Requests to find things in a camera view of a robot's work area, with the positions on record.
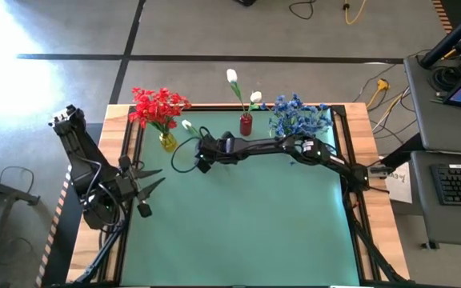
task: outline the red artificial flower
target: red artificial flower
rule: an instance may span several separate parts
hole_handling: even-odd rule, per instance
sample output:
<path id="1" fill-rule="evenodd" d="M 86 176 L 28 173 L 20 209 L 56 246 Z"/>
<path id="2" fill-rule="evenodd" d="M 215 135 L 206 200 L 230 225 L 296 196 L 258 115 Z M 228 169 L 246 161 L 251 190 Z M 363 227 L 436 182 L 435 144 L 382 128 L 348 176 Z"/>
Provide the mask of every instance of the red artificial flower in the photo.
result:
<path id="1" fill-rule="evenodd" d="M 183 109 L 191 107 L 186 97 L 171 93 L 167 88 L 159 92 L 134 87 L 132 90 L 136 103 L 136 112 L 129 115 L 130 121 L 140 121 L 142 126 L 148 122 L 155 123 L 162 133 L 177 127 L 174 117 L 180 116 Z"/>

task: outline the wooden table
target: wooden table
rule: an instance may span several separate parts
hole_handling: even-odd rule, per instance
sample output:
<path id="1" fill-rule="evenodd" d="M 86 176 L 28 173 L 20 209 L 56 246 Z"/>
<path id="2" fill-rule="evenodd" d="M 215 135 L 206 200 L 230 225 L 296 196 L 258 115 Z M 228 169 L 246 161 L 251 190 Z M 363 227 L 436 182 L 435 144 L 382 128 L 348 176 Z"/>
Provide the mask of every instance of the wooden table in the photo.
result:
<path id="1" fill-rule="evenodd" d="M 371 164 L 378 160 L 375 139 L 371 131 L 367 109 L 364 103 L 335 103 L 346 107 L 348 126 L 351 132 L 355 158 L 363 165 Z M 200 104 L 199 106 L 214 106 L 216 104 Z M 121 154 L 122 141 L 126 129 L 127 113 L 129 105 L 109 105 L 102 127 L 99 149 L 108 159 L 111 165 L 118 165 L 118 158 Z M 136 131 L 133 132 L 130 140 L 128 153 L 132 157 L 134 151 L 134 140 Z M 339 138 L 343 138 L 343 131 L 338 125 Z M 385 189 L 385 182 L 379 179 L 371 179 L 370 185 Z M 391 202 L 386 193 L 375 190 L 368 190 L 364 193 L 371 233 L 375 245 L 382 252 L 386 260 L 404 278 L 409 278 L 407 264 L 403 255 L 401 242 L 399 241 L 398 229 L 391 209 Z M 74 247 L 74 253 L 70 262 L 67 281 L 74 281 L 80 276 L 85 268 L 93 261 L 98 252 L 98 230 L 91 230 L 82 219 L 79 225 L 78 238 Z M 367 252 L 361 245 L 361 254 L 364 270 L 367 278 L 371 278 L 371 267 L 367 259 Z M 112 277 L 114 270 L 114 257 L 110 256 L 107 277 Z"/>

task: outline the yellow vase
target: yellow vase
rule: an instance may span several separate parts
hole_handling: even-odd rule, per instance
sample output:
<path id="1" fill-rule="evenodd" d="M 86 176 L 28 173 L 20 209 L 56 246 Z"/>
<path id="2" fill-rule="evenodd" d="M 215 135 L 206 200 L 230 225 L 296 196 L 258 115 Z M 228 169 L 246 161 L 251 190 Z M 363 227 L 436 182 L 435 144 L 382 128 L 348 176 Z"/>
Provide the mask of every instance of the yellow vase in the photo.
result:
<path id="1" fill-rule="evenodd" d="M 174 152 L 175 148 L 177 148 L 177 140 L 172 133 L 161 133 L 159 135 L 159 141 L 161 142 L 161 146 L 163 149 L 168 152 Z"/>

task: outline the glass vase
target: glass vase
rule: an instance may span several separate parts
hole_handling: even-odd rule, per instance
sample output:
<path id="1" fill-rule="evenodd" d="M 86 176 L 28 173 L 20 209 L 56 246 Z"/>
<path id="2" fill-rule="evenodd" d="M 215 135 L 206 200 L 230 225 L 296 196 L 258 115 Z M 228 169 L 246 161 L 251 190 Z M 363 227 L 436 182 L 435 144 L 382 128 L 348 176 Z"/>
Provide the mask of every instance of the glass vase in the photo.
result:
<path id="1" fill-rule="evenodd" d="M 168 152 L 174 152 L 175 148 L 177 148 L 177 140 L 172 133 L 161 133 L 159 135 L 159 141 L 161 142 L 161 146 L 163 149 Z"/>
<path id="2" fill-rule="evenodd" d="M 243 113 L 239 118 L 239 133 L 243 136 L 248 136 L 252 133 L 252 115 L 250 113 Z"/>

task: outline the red vase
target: red vase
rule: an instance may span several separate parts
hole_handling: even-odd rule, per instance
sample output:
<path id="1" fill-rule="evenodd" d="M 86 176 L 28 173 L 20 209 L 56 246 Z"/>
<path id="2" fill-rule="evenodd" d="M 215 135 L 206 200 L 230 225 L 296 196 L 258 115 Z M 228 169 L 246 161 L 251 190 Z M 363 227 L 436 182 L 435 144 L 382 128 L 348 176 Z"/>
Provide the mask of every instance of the red vase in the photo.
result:
<path id="1" fill-rule="evenodd" d="M 239 133 L 243 136 L 248 136 L 252 133 L 252 115 L 250 113 L 244 113 L 239 118 Z"/>

